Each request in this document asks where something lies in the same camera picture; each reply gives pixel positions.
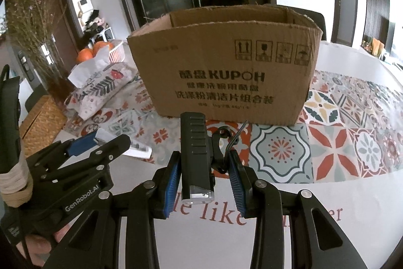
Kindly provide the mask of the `person's left hand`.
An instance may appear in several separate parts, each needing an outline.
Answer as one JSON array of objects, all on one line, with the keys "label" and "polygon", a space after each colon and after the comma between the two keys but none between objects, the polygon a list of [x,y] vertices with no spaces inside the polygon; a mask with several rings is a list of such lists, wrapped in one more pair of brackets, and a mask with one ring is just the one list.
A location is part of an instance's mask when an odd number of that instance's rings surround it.
[{"label": "person's left hand", "polygon": [[[69,229],[70,225],[67,224],[65,227],[53,234],[56,243],[59,243],[63,239]],[[42,258],[42,256],[45,256],[51,252],[51,241],[39,235],[27,235],[25,237],[25,242],[32,264],[42,268],[45,264],[45,260]]]}]

